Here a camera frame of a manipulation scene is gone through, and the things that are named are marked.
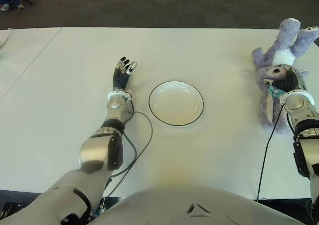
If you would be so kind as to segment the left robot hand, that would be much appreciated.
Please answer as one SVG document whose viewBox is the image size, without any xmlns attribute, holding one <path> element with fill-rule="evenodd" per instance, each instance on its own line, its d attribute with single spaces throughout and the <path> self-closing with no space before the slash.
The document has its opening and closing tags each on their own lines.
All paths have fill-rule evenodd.
<svg viewBox="0 0 319 225">
<path fill-rule="evenodd" d="M 113 90 L 125 90 L 132 72 L 137 66 L 136 61 L 122 57 L 116 64 L 113 73 Z"/>
</svg>

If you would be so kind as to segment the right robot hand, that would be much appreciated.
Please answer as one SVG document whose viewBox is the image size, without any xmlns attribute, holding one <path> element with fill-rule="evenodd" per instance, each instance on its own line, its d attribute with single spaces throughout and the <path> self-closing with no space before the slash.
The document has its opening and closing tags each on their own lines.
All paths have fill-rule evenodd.
<svg viewBox="0 0 319 225">
<path fill-rule="evenodd" d="M 287 64 L 270 67 L 263 78 L 263 82 L 285 93 L 294 90 L 307 90 L 302 73 Z"/>
</svg>

